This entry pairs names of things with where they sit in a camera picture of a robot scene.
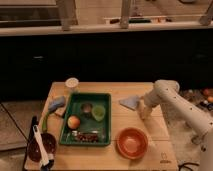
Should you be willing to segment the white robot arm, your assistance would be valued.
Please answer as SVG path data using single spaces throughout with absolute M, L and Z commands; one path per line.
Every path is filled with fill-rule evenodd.
M 138 113 L 146 119 L 152 109 L 161 102 L 167 102 L 202 139 L 198 171 L 213 171 L 213 118 L 178 94 L 179 83 L 174 80 L 157 80 L 150 92 L 142 96 Z

